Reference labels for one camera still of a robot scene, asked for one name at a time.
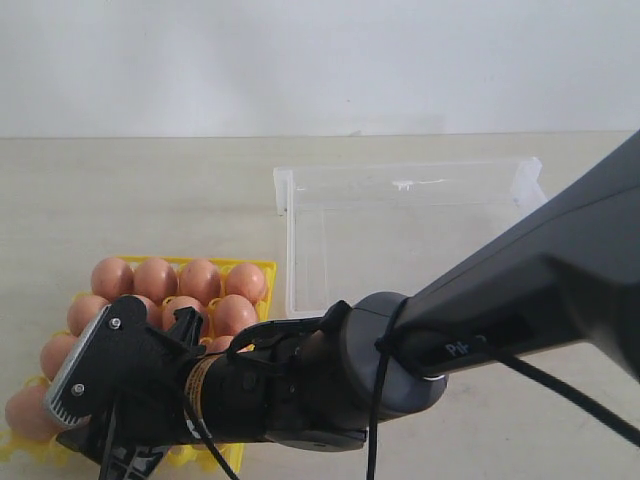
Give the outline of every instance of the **egg carton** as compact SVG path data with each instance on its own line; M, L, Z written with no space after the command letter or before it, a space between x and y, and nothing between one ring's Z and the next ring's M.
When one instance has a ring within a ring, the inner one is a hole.
M150 256L121 256L123 260L127 261L132 268L136 268L139 264L144 262ZM180 270L191 260L192 258L183 257L161 257L171 264L171 266L180 272ZM233 267L241 263L253 263L260 267L267 280L267 293L265 298L256 304L256 311L260 321L267 320L269 316L269 309L271 308L271 301L273 298L273 288L276 279L277 265L275 262L269 261L255 261L255 260L240 260L230 258L209 258L220 269L220 277L222 281L222 290L220 298L224 297L225 283L229 272ZM81 292L76 295L87 295L88 292ZM168 297L162 302L164 307L173 297ZM209 305L206 306L209 316L213 313L216 303L220 298L213 299ZM54 333L53 336L61 333L69 333L68 331L61 331ZM211 338L203 338L202 342L210 342ZM42 384L49 386L50 382L43 376L35 376L28 379L25 382L25 386ZM237 473L242 466L242 457L244 454L244 444L221 444L217 445L220 453L225 458L231 468ZM77 455L74 452L66 449L62 445L56 442L53 438L48 443L37 443L20 437L11 430L0 431L0 462L9 462L12 454L17 451L27 452L38 463L45 463L62 467L67 464L71 455ZM173 447L166 456L166 463L173 467L181 467L187 463L196 463L204 472L212 472L218 468L218 462L213 458L211 453L199 446L180 445Z

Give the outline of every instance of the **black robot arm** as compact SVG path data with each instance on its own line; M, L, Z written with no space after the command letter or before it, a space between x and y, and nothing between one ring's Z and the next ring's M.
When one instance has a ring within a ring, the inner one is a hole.
M489 361L478 342L520 355L590 341L638 380L640 133L413 297L376 293L323 318L255 325L217 359L197 347L197 313L176 315L160 332L139 300L115 301L53 382L52 414L82 425L58 441L101 463L104 478L147 478L171 445L207 437L361 448L383 352L378 421L429 408L448 373Z

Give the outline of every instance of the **tabletop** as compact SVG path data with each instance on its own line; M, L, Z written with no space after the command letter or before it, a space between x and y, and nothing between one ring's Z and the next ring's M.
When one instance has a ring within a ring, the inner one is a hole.
M0 402L38 373L48 336L75 292L113 254L240 257L286 263L286 222L272 171L283 165L444 162L536 156L553 196L629 132L425 137L0 140ZM272 318L284 316L284 268ZM589 345L530 357L632 422L640 387ZM501 366L452 376L428 412L380 429L378 478L637 478L640 454L566 401ZM364 451L250 445L241 478L363 478ZM0 479L95 479L27 455ZM194 466L163 479L222 478Z

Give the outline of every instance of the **white wall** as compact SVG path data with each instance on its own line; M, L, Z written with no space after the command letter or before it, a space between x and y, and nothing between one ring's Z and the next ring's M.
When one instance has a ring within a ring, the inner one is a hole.
M640 127L637 0L0 0L0 136Z

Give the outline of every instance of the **screw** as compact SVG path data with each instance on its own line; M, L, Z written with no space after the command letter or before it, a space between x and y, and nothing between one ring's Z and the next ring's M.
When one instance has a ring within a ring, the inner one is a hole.
M73 387L71 387L71 393L74 397L79 397L84 393L84 385L81 383L76 383Z

